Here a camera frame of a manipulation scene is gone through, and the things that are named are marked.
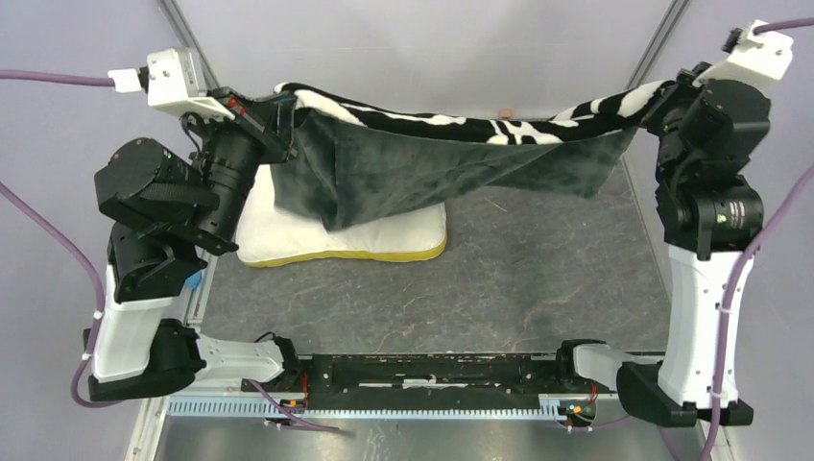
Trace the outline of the white pillow with yellow edge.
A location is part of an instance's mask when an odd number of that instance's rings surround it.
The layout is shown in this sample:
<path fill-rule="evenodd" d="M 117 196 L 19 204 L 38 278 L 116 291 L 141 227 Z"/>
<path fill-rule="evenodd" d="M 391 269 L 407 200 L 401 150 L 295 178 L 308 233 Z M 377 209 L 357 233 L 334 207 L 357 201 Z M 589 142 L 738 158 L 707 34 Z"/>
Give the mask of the white pillow with yellow edge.
<path fill-rule="evenodd" d="M 280 267 L 325 258 L 416 262 L 447 243 L 444 205 L 426 207 L 346 230 L 328 231 L 275 206 L 272 169 L 259 167 L 234 234 L 237 258 L 250 267 Z"/>

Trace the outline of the zebra striped pillowcase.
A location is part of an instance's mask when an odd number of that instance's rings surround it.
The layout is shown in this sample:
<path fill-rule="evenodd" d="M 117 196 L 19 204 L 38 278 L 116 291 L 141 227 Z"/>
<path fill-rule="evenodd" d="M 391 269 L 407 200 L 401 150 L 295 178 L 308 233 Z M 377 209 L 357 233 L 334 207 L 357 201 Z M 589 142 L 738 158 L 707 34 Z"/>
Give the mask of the zebra striped pillowcase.
<path fill-rule="evenodd" d="M 283 83 L 275 204 L 329 231 L 441 204 L 484 186 L 595 195 L 671 81 L 533 121 L 404 113 Z"/>

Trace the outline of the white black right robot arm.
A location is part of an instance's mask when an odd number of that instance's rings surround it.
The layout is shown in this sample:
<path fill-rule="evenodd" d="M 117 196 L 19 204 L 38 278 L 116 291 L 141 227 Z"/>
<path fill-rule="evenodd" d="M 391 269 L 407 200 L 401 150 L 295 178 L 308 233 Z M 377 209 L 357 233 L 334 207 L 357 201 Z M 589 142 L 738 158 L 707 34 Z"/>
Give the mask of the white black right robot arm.
<path fill-rule="evenodd" d="M 752 423 L 733 376 L 734 347 L 751 269 L 746 250 L 765 211 L 742 171 L 769 132 L 770 107 L 745 75 L 701 62 L 680 72 L 646 114 L 642 125 L 658 138 L 655 195 L 672 279 L 667 348 L 654 360 L 599 340 L 566 340 L 554 367 L 562 389 L 592 382 L 614 392 L 630 416 L 662 427 Z"/>

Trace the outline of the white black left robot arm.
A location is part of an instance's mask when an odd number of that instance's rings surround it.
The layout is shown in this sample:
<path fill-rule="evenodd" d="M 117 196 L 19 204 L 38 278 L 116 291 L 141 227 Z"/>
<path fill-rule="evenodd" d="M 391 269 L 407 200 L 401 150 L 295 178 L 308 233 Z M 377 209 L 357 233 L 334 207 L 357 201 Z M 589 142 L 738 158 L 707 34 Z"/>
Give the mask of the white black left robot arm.
<path fill-rule="evenodd" d="M 283 392 L 299 384 L 291 340 L 218 340 L 165 314 L 210 256 L 237 250 L 234 235 L 258 169 L 291 155 L 280 130 L 294 105 L 290 94 L 253 100 L 211 91 L 201 105 L 180 108 L 194 145 L 189 158 L 138 137 L 95 174 L 98 208 L 112 227 L 107 298 L 86 336 L 92 402 L 169 396 L 204 380 L 254 380 Z"/>

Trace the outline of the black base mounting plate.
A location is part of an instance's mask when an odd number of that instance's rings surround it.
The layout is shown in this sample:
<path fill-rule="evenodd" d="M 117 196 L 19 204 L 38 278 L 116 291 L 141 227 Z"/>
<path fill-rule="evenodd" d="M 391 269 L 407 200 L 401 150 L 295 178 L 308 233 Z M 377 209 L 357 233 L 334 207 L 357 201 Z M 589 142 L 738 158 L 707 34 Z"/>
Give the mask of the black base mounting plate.
<path fill-rule="evenodd" d="M 302 394 L 309 410 L 520 410 L 541 395 L 609 392 L 568 374 L 553 353 L 515 352 L 303 355 L 260 387 Z"/>

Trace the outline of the blue clip on wall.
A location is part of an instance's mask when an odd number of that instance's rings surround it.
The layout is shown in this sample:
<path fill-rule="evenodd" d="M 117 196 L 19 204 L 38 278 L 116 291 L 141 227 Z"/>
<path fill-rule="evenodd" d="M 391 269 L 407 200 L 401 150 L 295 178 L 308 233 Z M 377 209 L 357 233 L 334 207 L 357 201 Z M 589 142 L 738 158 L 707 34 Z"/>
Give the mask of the blue clip on wall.
<path fill-rule="evenodd" d="M 197 272 L 190 277 L 188 277 L 184 283 L 184 285 L 189 288 L 190 290 L 196 290 L 201 283 L 202 280 L 202 273 Z"/>

